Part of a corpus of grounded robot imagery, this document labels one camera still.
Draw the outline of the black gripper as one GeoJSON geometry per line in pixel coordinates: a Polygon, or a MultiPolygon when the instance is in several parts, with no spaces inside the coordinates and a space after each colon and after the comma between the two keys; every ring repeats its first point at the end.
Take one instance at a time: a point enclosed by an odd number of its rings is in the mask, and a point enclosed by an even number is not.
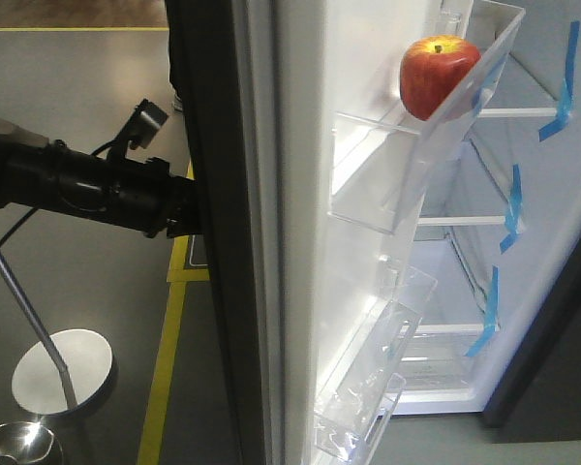
{"type": "Polygon", "coordinates": [[[196,182],[171,174],[169,163],[159,158],[124,160],[112,173],[110,222],[147,237],[201,234],[196,182]]]}

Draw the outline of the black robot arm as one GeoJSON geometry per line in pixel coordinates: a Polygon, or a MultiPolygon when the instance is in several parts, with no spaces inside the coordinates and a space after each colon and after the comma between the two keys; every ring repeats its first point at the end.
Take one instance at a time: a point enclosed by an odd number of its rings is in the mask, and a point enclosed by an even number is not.
{"type": "Polygon", "coordinates": [[[194,181],[152,158],[101,159],[0,118],[0,208],[10,203],[139,231],[200,234],[194,181]]]}

